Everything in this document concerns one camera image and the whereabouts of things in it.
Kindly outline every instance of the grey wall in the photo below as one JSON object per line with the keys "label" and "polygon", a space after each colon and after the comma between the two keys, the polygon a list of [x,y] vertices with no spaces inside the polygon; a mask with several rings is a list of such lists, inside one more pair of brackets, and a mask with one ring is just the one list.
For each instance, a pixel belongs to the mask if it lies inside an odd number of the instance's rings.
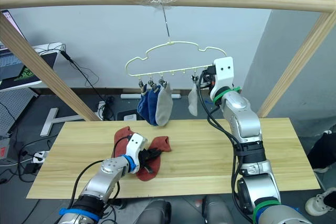
{"label": "grey wall", "polygon": [[[244,83],[257,111],[304,41],[318,13],[273,10]],[[269,113],[290,117],[298,135],[319,134],[336,123],[336,29],[325,39]]]}
{"label": "grey wall", "polygon": [[[32,45],[61,41],[81,66],[100,76],[97,87],[136,88],[138,79],[124,73],[125,63],[168,41],[163,13],[145,6],[66,6],[10,10]],[[166,11],[173,40],[194,41],[202,48],[220,47],[235,58],[236,84],[246,74],[265,29],[270,10],[172,7]],[[192,46],[173,46],[134,62],[132,73],[211,64],[219,53],[198,53]],[[54,69],[71,87],[84,80],[64,59]],[[191,74],[165,76],[173,88],[191,88]]]}

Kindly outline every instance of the red sock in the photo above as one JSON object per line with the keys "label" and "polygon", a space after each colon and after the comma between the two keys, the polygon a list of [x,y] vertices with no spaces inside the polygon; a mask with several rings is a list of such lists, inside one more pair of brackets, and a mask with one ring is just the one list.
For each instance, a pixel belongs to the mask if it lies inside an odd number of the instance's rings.
{"label": "red sock", "polygon": [[[169,139],[168,139],[167,136],[158,136],[158,137],[154,138],[152,143],[151,143],[151,146],[149,146],[148,149],[152,149],[152,148],[158,148],[159,150],[162,150],[163,152],[171,152],[172,151],[172,149],[170,148]],[[152,160],[148,161],[148,165],[152,168],[153,173],[148,173],[148,171],[145,168],[141,168],[137,172],[138,179],[140,179],[142,181],[148,181],[148,180],[154,178],[157,175],[157,173],[159,172],[160,162],[161,162],[160,156],[155,158],[155,159],[152,159]]]}
{"label": "red sock", "polygon": [[[130,135],[133,135],[133,134],[134,134],[134,132],[131,131],[131,129],[130,129],[129,126],[124,127],[122,129],[118,130],[114,134],[114,144],[116,144],[117,141],[119,139],[121,139],[122,137],[130,136]],[[128,144],[128,139],[127,138],[124,138],[123,140],[121,140],[117,144],[116,149],[114,150],[114,156],[115,157],[119,157],[120,155],[125,154],[126,153],[127,144]]]}

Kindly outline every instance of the green band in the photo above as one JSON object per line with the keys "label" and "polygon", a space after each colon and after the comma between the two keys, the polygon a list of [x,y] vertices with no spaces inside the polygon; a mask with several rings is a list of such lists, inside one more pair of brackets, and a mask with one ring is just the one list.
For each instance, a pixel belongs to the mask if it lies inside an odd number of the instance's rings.
{"label": "green band", "polygon": [[256,208],[253,210],[253,217],[252,217],[252,220],[253,220],[253,224],[256,224],[257,223],[257,212],[263,208],[263,207],[266,207],[266,206],[269,206],[269,205],[281,205],[281,203],[277,200],[266,200],[260,204],[258,204],[256,206]]}
{"label": "green band", "polygon": [[225,95],[227,92],[230,92],[230,91],[237,91],[239,92],[239,90],[241,90],[241,88],[238,86],[234,89],[227,89],[225,91],[223,91],[222,93],[220,93],[219,95],[217,95],[215,98],[214,98],[214,103],[216,103],[216,101],[220,98],[222,98],[223,95]]}

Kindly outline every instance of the light grey sock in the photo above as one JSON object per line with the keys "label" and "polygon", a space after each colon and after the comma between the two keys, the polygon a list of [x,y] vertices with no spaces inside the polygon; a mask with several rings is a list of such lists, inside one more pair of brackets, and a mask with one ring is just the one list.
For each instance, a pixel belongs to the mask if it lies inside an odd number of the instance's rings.
{"label": "light grey sock", "polygon": [[189,112],[193,116],[197,116],[197,86],[194,83],[193,88],[191,89],[188,100],[189,100]]}
{"label": "light grey sock", "polygon": [[155,120],[158,126],[165,126],[169,121],[173,109],[172,90],[170,84],[167,82],[165,88],[161,88],[157,98]]}

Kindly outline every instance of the white plastic hanger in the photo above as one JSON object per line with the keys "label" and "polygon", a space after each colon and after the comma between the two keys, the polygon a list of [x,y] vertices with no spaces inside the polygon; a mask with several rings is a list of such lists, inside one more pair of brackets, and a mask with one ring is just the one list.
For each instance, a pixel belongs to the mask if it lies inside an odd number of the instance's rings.
{"label": "white plastic hanger", "polygon": [[218,50],[218,51],[222,52],[222,53],[226,56],[226,52],[225,52],[224,50],[218,48],[218,47],[206,47],[206,48],[202,49],[202,48],[200,48],[200,46],[199,46],[197,43],[194,43],[194,42],[189,42],[189,41],[169,41],[169,42],[167,42],[167,43],[165,43],[165,44],[157,45],[157,46],[155,46],[155,47],[152,47],[152,48],[148,49],[148,50],[146,51],[146,53],[145,53],[145,57],[144,57],[144,58],[141,58],[141,57],[137,56],[137,57],[134,57],[133,59],[130,59],[130,60],[126,63],[126,65],[125,65],[125,71],[126,71],[126,73],[127,73],[129,76],[139,77],[139,78],[140,78],[141,76],[152,76],[152,75],[154,75],[154,74],[159,74],[159,75],[161,75],[161,76],[162,76],[164,73],[175,74],[175,72],[179,72],[179,71],[185,73],[186,70],[191,70],[191,69],[193,69],[194,71],[196,71],[196,70],[199,69],[199,68],[207,68],[207,67],[211,66],[211,65],[204,65],[204,66],[197,66],[197,67],[188,67],[188,68],[180,68],[180,69],[164,70],[164,71],[149,72],[149,73],[138,73],[138,74],[131,74],[131,73],[129,72],[129,70],[128,70],[128,66],[129,66],[129,64],[130,64],[131,62],[133,62],[133,61],[135,61],[135,60],[137,60],[137,59],[139,59],[139,60],[147,60],[147,59],[149,59],[149,55],[148,55],[149,52],[153,51],[154,49],[157,49],[157,48],[160,48],[160,47],[165,47],[165,46],[171,46],[171,45],[173,45],[173,44],[190,44],[190,45],[194,45],[194,46],[197,47],[197,50],[200,51],[200,52],[205,52],[205,51],[208,50],[208,49],[214,49],[214,50]]}

